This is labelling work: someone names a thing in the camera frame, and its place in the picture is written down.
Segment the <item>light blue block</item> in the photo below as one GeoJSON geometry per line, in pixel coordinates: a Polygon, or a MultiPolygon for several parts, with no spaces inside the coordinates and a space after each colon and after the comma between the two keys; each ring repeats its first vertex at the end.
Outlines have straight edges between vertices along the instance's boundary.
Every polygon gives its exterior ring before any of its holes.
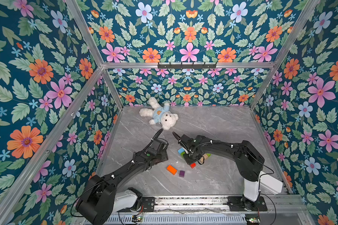
{"type": "Polygon", "coordinates": [[[183,149],[183,148],[180,148],[179,150],[178,150],[178,153],[179,154],[181,154],[182,152],[184,152],[185,150],[183,149]]]}

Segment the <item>orange block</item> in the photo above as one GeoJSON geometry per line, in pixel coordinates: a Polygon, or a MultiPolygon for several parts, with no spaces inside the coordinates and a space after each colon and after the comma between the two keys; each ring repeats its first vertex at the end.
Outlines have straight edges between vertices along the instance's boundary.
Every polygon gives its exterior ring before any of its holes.
{"type": "Polygon", "coordinates": [[[174,168],[174,167],[171,166],[171,165],[167,166],[166,169],[167,169],[167,171],[170,172],[172,175],[176,175],[176,173],[177,173],[177,169],[174,168]]]}

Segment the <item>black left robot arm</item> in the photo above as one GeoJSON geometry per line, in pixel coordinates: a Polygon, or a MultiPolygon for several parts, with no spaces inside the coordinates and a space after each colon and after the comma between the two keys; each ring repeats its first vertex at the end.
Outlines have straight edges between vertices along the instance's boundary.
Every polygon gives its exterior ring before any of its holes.
{"type": "Polygon", "coordinates": [[[140,211],[143,194],[135,188],[118,190],[136,175],[168,160],[168,142],[160,138],[160,129],[141,151],[134,152],[132,159],[119,169],[103,176],[93,176],[76,201],[76,212],[93,225],[103,225],[112,213],[122,210],[140,211]]]}

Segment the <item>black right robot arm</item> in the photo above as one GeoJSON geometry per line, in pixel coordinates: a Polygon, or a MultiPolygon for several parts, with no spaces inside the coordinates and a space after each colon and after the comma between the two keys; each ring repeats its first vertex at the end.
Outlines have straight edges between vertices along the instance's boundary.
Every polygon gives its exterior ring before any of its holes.
{"type": "Polygon", "coordinates": [[[172,134],[184,150],[183,159],[188,165],[204,164],[206,154],[221,156],[235,162],[239,174],[244,179],[244,191],[242,197],[228,198],[228,205],[232,209],[259,210],[265,205],[261,198],[261,187],[274,195],[282,192],[283,182],[273,177],[274,170],[264,164],[264,157],[249,141],[227,143],[200,135],[190,138],[186,135],[180,137],[175,132],[172,134]]]}

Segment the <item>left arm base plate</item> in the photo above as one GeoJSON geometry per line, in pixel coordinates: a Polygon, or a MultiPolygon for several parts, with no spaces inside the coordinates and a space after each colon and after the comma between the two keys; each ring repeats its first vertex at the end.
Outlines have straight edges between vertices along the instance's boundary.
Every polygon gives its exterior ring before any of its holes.
{"type": "Polygon", "coordinates": [[[140,197],[131,208],[125,208],[119,212],[153,212],[155,207],[155,197],[140,197]]]}

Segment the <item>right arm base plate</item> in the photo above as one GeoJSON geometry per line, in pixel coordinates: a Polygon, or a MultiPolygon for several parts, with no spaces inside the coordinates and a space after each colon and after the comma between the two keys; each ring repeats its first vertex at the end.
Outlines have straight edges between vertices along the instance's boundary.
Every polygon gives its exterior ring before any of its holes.
{"type": "Polygon", "coordinates": [[[227,197],[227,205],[231,211],[268,211],[266,202],[262,196],[259,196],[256,201],[250,201],[249,199],[242,197],[227,197]]]}

